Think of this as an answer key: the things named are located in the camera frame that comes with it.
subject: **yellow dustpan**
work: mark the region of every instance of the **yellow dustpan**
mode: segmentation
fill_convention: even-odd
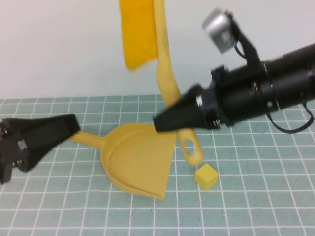
[[[165,105],[171,106],[181,94],[171,65],[164,0],[120,0],[120,9],[127,68],[135,70],[158,58],[157,83]],[[186,161],[200,164],[203,152],[194,130],[179,130],[177,137]],[[194,153],[187,152],[187,141],[193,142]]]
[[[125,124],[101,137],[85,132],[70,141],[100,149],[109,180],[122,191],[164,200],[176,134],[150,124]]]

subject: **teal cutting mat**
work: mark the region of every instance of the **teal cutting mat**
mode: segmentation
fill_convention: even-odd
[[[315,103],[308,107],[314,111]],[[150,123],[163,108],[159,95],[17,99],[0,100],[0,117],[75,113],[83,131],[106,135],[124,123]],[[296,128],[309,117],[296,106],[273,118],[281,127]],[[160,201],[115,188],[97,149],[64,142],[32,172],[15,170],[12,181],[0,187],[0,235],[315,235],[315,125],[288,135],[262,116],[196,132],[203,164],[220,174],[209,191],[194,182],[196,167],[185,162],[179,144]]]

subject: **screw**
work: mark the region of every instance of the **screw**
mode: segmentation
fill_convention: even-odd
[[[268,108],[271,108],[271,107],[272,107],[272,102],[271,102],[271,101],[267,102],[267,107],[268,107]]]

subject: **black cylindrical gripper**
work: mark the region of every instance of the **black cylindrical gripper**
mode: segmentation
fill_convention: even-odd
[[[232,123],[315,99],[315,44],[280,58],[226,71],[218,83]]]

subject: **yellow cube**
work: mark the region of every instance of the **yellow cube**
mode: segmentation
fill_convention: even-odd
[[[210,165],[205,164],[195,172],[195,181],[204,190],[210,189],[218,181],[219,174]]]

